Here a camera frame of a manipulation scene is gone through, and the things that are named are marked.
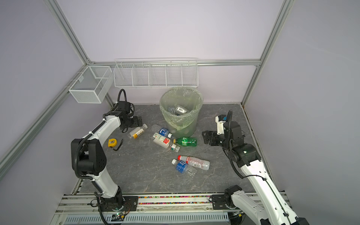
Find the clear bottle red cap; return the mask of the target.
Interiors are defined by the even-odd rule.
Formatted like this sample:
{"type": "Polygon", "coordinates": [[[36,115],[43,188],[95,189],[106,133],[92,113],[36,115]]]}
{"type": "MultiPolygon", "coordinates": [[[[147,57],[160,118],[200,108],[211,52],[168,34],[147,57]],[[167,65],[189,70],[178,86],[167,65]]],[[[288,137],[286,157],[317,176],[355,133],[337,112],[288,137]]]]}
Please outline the clear bottle red cap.
{"type": "Polygon", "coordinates": [[[179,155],[178,160],[184,161],[185,163],[187,163],[188,165],[190,165],[192,167],[199,168],[199,169],[202,169],[202,170],[205,170],[205,171],[209,170],[209,168],[210,168],[210,162],[209,161],[199,159],[199,158],[196,158],[196,157],[179,155]]]}

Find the clear bottle yellow label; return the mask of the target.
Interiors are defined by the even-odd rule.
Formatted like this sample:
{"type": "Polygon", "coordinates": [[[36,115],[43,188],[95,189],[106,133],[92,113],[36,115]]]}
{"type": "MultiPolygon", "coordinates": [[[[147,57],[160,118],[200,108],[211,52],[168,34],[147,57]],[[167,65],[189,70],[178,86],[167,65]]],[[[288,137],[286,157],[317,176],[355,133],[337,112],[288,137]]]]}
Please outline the clear bottle yellow label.
{"type": "Polygon", "coordinates": [[[143,124],[141,127],[136,127],[133,129],[129,134],[130,139],[137,139],[142,133],[145,132],[145,130],[148,128],[146,124],[143,124]]]}

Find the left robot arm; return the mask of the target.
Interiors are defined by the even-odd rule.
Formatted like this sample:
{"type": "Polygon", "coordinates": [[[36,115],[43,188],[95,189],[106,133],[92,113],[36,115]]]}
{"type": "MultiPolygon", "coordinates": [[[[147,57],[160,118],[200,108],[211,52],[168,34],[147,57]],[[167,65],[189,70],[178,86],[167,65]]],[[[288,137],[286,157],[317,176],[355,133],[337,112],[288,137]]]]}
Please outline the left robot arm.
{"type": "Polygon", "coordinates": [[[142,123],[134,112],[132,103],[118,101],[112,110],[103,114],[102,121],[88,135],[71,142],[72,169],[76,177],[91,181],[97,190],[95,196],[99,203],[113,206],[114,211],[121,211],[125,200],[121,188],[107,171],[103,144],[117,128],[126,130],[142,123]]]}

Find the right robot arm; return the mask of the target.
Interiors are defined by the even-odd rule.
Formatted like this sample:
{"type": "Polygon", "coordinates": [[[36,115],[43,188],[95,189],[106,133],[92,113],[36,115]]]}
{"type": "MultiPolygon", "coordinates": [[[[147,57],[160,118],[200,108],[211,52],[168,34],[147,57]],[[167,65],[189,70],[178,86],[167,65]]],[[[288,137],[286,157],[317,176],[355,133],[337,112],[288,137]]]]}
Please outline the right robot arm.
{"type": "Polygon", "coordinates": [[[257,225],[307,225],[286,203],[255,146],[245,143],[242,129],[236,122],[219,122],[218,131],[203,131],[205,144],[219,146],[229,159],[232,169],[241,179],[249,179],[262,205],[252,200],[238,185],[224,192],[227,206],[239,208],[257,225]]]}

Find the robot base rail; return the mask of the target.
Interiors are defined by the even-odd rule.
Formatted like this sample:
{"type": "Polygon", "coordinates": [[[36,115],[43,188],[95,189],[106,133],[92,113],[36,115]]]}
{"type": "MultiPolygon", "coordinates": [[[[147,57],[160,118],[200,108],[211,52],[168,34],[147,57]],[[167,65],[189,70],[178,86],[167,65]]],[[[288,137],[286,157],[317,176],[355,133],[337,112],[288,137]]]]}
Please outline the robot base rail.
{"type": "Polygon", "coordinates": [[[97,204],[94,195],[64,196],[52,225],[190,224],[251,219],[255,224],[289,225],[290,207],[285,193],[280,203],[263,204],[256,193],[125,195],[117,210],[109,203],[97,204]]]}

